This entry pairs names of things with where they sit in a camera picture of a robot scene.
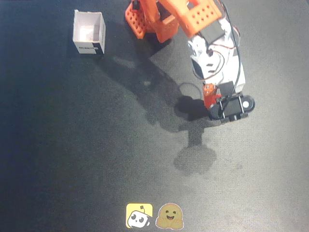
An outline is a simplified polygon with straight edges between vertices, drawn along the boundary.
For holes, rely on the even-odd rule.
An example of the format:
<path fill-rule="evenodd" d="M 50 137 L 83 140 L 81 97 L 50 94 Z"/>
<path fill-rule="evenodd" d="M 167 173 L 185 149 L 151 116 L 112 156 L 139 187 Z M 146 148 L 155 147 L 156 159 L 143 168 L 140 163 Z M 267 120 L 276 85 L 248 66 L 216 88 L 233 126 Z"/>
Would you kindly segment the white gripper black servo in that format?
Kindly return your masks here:
<path fill-rule="evenodd" d="M 202 81 L 204 96 L 229 96 L 242 91 L 246 81 L 238 56 L 191 55 L 194 74 Z"/>

